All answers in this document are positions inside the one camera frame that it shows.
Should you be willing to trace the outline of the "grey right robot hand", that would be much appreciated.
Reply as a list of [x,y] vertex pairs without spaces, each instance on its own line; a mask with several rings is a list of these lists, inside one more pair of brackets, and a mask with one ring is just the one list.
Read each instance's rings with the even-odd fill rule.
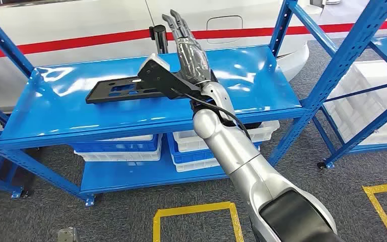
[[188,27],[181,15],[171,9],[170,16],[163,14],[162,19],[167,22],[175,40],[180,71],[175,75],[196,86],[204,86],[206,82],[217,82],[209,66],[206,52]]

